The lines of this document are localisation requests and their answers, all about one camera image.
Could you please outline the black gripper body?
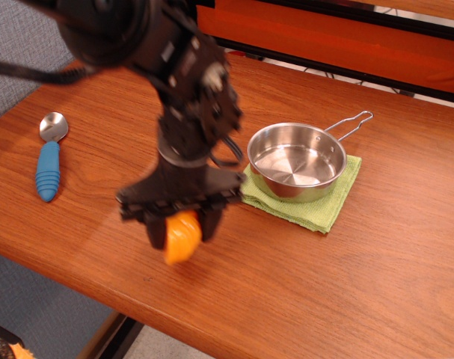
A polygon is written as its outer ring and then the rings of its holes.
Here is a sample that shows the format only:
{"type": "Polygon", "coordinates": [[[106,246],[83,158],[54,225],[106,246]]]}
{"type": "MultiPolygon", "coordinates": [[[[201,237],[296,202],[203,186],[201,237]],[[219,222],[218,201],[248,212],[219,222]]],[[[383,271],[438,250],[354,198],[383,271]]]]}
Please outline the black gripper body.
{"type": "Polygon", "coordinates": [[[153,171],[116,194],[123,220],[144,223],[196,210],[204,222],[219,222],[231,203],[241,200],[241,172],[215,168],[208,156],[185,159],[170,147],[160,147],[153,171]]]}

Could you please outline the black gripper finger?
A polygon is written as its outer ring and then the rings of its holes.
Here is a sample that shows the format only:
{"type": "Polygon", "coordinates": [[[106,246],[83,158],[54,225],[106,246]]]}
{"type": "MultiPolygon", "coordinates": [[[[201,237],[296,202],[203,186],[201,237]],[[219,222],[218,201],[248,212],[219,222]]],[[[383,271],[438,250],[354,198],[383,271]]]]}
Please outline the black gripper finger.
{"type": "Polygon", "coordinates": [[[215,235],[218,225],[220,224],[223,209],[198,210],[198,221],[202,232],[202,241],[208,242],[215,235]]]}
{"type": "Polygon", "coordinates": [[[167,224],[165,218],[154,218],[145,223],[147,236],[151,246],[156,250],[163,250],[167,238],[167,224]]]}

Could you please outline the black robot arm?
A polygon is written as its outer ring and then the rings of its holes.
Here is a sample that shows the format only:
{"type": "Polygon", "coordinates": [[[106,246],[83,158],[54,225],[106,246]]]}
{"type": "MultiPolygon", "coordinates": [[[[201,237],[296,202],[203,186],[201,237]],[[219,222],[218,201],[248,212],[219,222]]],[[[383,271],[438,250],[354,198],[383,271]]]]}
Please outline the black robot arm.
{"type": "Polygon", "coordinates": [[[53,18],[67,48],[95,70],[125,67],[146,78],[163,108],[158,163],[141,181],[117,193],[124,219],[147,228],[151,245],[166,246],[167,219],[194,211],[201,239],[213,237],[222,212],[241,199],[243,158],[230,133],[241,110],[229,64],[215,40],[188,14],[184,1],[32,1],[53,18]],[[226,144],[235,162],[213,155],[226,144]]]}

